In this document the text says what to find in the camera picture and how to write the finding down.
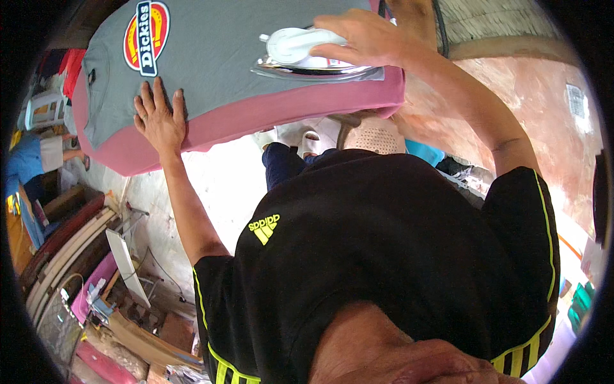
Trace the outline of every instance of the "blue shirt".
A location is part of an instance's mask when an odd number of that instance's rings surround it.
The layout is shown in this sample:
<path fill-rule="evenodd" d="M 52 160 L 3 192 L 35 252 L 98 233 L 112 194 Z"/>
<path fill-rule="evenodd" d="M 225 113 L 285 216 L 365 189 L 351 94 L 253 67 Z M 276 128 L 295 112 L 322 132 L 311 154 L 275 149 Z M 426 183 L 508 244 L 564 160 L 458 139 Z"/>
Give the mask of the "blue shirt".
<path fill-rule="evenodd" d="M 4 167 L 4 198 L 15 194 L 20 183 L 24 185 L 43 173 L 41 139 L 33 133 L 25 133 L 9 152 Z"/>

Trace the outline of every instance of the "black t-shirt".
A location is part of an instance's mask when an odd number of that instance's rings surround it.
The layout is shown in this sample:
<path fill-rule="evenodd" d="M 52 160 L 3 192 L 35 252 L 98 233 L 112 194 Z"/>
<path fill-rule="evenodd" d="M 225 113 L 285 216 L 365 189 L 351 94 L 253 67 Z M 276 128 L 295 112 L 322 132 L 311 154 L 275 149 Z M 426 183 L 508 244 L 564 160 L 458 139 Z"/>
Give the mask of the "black t-shirt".
<path fill-rule="evenodd" d="M 556 239 L 534 170 L 498 177 L 477 210 L 412 155 L 330 155 L 267 193 L 235 257 L 196 264 L 211 380 L 306 383 L 321 334 L 357 300 L 519 376 L 552 337 Z"/>

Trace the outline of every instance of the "clothes iron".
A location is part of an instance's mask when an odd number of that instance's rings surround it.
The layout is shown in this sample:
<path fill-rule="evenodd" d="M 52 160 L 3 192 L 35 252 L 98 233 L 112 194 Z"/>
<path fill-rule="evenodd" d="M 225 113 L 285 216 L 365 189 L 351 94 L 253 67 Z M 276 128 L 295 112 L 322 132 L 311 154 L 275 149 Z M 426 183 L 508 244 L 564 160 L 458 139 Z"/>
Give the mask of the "clothes iron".
<path fill-rule="evenodd" d="M 321 28 L 284 28 L 268 36 L 260 35 L 266 42 L 266 55 L 259 58 L 251 71 L 278 79 L 303 81 L 336 81 L 367 76 L 379 68 L 355 66 L 340 60 L 312 57 L 309 50 L 316 45 L 347 44 L 343 37 Z"/>

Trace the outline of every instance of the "man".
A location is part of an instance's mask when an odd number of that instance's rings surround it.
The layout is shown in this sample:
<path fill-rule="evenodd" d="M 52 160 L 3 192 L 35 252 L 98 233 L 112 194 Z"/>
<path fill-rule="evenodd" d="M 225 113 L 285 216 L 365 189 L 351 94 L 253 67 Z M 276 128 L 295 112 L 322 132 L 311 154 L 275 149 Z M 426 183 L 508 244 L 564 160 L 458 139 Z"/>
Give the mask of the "man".
<path fill-rule="evenodd" d="M 329 153 L 272 187 L 231 257 L 180 157 L 181 91 L 171 114 L 160 79 L 153 99 L 143 83 L 134 122 L 160 154 L 211 380 L 520 382 L 507 375 L 547 348 L 559 279 L 553 209 L 529 138 L 488 88 L 377 15 L 350 10 L 314 24 L 349 47 L 312 55 L 399 66 L 429 84 L 490 148 L 499 177 L 478 211 L 417 157 Z"/>
<path fill-rule="evenodd" d="M 33 177 L 58 169 L 65 161 L 78 157 L 90 169 L 90 157 L 81 149 L 63 150 L 64 140 L 76 141 L 76 136 L 65 134 L 42 139 L 34 133 L 25 133 L 9 151 L 4 167 L 4 198 L 25 185 Z"/>

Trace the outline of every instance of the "adidas logo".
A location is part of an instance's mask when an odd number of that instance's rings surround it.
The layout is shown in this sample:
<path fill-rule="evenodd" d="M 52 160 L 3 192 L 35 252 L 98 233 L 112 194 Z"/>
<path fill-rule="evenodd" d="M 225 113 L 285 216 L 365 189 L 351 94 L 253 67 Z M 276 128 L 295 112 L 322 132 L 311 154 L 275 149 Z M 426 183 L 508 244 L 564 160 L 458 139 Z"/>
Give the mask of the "adidas logo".
<path fill-rule="evenodd" d="M 272 216 L 265 217 L 258 221 L 249 223 L 248 228 L 256 235 L 256 237 L 265 245 L 268 242 L 269 237 L 273 234 L 273 229 L 277 226 L 277 220 L 279 215 L 274 214 Z"/>

